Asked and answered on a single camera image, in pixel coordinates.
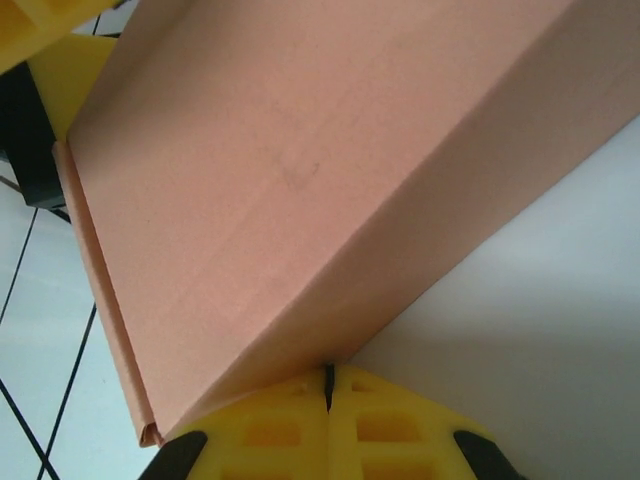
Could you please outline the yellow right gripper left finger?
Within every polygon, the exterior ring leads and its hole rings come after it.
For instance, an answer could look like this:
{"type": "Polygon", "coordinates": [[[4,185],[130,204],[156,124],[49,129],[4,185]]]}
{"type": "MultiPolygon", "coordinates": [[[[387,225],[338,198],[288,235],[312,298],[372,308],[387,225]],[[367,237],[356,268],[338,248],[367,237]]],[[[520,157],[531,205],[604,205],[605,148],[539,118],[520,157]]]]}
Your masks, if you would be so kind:
{"type": "Polygon", "coordinates": [[[330,369],[256,391],[185,426],[144,479],[326,479],[330,369]]]}

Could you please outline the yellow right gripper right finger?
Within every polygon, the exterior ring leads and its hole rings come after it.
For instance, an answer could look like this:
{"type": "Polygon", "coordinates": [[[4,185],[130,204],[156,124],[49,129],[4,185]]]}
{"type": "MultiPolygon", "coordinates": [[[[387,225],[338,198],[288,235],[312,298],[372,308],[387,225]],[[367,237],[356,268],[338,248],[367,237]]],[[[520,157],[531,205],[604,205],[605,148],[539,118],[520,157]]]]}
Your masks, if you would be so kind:
{"type": "Polygon", "coordinates": [[[356,367],[328,367],[330,479],[518,479],[479,423],[356,367]]]}

